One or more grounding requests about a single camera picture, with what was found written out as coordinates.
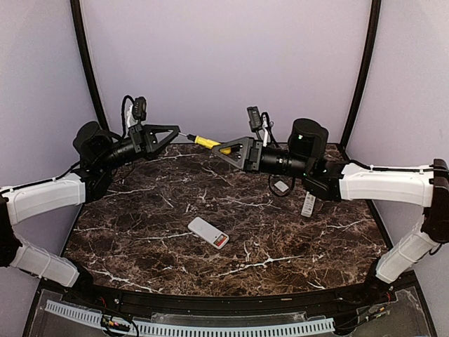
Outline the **yellow handled screwdriver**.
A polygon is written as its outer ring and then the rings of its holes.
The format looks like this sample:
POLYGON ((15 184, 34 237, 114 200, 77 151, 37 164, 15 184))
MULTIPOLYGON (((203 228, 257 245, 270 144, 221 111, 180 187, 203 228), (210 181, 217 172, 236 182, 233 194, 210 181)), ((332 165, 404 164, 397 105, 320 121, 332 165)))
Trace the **yellow handled screwdriver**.
POLYGON ((178 133, 179 136, 185 137, 186 139, 188 139, 189 141, 193 142, 194 144, 200 145, 202 147, 205 147, 209 150, 211 150, 213 147, 221 145, 221 143, 215 141, 215 140, 211 140, 208 138, 203 138, 201 136, 198 135, 192 135, 192 134, 186 134, 186 133, 182 133, 179 132, 178 133))

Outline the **white battery cover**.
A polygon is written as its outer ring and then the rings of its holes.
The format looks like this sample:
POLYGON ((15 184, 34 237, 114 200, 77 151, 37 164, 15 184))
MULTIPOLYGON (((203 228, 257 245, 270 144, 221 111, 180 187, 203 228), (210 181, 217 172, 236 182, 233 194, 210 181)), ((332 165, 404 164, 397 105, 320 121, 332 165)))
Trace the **white battery cover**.
POLYGON ((289 187, 281 180, 277 181, 274 186, 280 190, 281 192, 285 192, 289 189, 289 187))

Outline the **white remote control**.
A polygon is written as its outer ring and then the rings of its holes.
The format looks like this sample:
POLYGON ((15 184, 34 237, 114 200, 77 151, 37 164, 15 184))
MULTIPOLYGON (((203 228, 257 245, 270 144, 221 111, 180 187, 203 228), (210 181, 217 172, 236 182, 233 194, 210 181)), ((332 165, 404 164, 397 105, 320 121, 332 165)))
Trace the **white remote control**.
POLYGON ((196 217, 193 219, 187 226, 187 228, 202 238, 204 241, 208 242, 211 246, 213 246, 215 249, 218 249, 213 242, 222 234, 225 234, 221 230, 217 229, 213 225, 211 225, 209 222, 205 221, 204 219, 200 217, 196 217))

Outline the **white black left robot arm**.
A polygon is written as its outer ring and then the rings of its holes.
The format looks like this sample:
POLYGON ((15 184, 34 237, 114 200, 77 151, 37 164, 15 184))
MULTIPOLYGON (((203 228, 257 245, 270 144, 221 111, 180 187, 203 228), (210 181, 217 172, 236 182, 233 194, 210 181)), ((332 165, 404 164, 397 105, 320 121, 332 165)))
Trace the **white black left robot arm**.
POLYGON ((115 170, 141 158, 156 158, 179 132, 178 126, 137 123, 129 127, 126 137, 121 137, 102 129, 96 121, 83 125, 73 141, 80 160, 66 173, 1 188, 1 266, 15 267, 71 288, 73 297, 82 305, 94 305, 99 291, 88 282, 88 272, 23 239, 14 233, 13 226, 42 213, 103 198, 115 170))

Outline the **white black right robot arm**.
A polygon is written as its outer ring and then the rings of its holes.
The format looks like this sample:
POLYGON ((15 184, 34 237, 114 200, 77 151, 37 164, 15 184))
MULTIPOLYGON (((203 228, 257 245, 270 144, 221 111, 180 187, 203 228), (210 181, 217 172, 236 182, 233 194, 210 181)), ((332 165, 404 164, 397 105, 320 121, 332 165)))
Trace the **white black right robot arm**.
POLYGON ((323 201, 383 200, 421 206, 422 217, 400 242, 374 264, 372 277, 358 289, 358 299, 372 305, 384 295, 385 284, 433 248, 448 243, 448 165, 380 167, 355 160, 324 158, 328 131, 311 119, 296 119, 288 147, 268 147, 243 137, 212 148, 214 155, 248 173, 288 176, 301 181, 323 201))

